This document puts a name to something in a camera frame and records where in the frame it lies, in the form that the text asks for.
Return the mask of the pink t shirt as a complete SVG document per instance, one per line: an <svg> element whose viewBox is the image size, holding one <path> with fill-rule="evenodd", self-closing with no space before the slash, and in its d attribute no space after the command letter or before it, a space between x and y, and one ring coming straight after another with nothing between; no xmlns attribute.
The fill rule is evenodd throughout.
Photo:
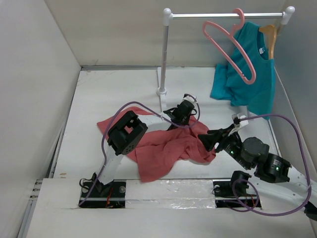
<svg viewBox="0 0 317 238"><path fill-rule="evenodd" d="M113 121L114 125L126 112L133 111L141 116L140 120L146 123L145 115L150 119L159 119L153 113L139 107L129 107L118 114ZM192 128L176 128L172 130L152 131L155 126L149 126L145 135L136 148L127 156L137 163L141 182L152 182L167 175L178 160L193 160L197 163L210 163L216 156L214 149L207 151L198 138L206 134L207 126L197 122ZM114 150L107 146L107 162L99 181L108 184L114 180L115 172L122 160L122 155L116 156Z"/></svg>

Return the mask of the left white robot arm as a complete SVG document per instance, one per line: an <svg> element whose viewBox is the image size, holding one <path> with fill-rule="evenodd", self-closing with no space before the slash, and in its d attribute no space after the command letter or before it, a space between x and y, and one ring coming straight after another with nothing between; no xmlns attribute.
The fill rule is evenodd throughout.
<svg viewBox="0 0 317 238"><path fill-rule="evenodd" d="M119 113L131 104L137 104L151 111L145 105L133 101L122 106L110 120L102 137L104 162L100 171L94 176L92 185L93 191L98 196L109 194L115 172L123 156L136 149L146 133L191 128L194 124L189 124L190 118L201 114L197 99L189 94L184 95L182 102L176 107L161 113L138 115L129 110L120 117Z"/></svg>

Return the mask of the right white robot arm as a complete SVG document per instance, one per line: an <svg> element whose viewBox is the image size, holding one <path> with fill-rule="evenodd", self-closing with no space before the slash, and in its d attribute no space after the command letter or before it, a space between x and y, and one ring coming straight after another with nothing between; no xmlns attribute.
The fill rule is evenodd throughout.
<svg viewBox="0 0 317 238"><path fill-rule="evenodd" d="M241 140L238 132L232 127L219 130L209 130L207 134L200 134L198 138L206 150L215 148L216 152L225 151L244 169L255 169L254 176L260 180L279 184L301 196L301 204L288 212L268 213L267 216L281 217L300 210L312 219L317 219L317 184L311 180L308 164L302 158L305 173L300 173L290 162L269 152L269 146L256 137Z"/></svg>

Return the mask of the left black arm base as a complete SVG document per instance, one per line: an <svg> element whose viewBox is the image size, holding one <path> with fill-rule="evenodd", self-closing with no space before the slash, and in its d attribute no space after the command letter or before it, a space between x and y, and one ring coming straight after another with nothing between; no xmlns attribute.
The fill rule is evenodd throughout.
<svg viewBox="0 0 317 238"><path fill-rule="evenodd" d="M93 173L90 179L80 179L81 195L78 206L80 208L125 208L126 181L113 180L104 185L98 180L93 185L96 178L97 174Z"/></svg>

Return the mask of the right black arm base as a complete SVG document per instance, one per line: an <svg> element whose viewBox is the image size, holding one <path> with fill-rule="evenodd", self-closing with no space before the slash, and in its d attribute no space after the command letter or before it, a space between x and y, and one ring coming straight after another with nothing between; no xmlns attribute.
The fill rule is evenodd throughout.
<svg viewBox="0 0 317 238"><path fill-rule="evenodd" d="M260 198L254 191L247 191L249 189L247 180L251 177L250 174L243 171L234 171L231 178L214 180L212 194L215 196L216 208L231 208L233 210L244 208L237 197L250 208L260 208Z"/></svg>

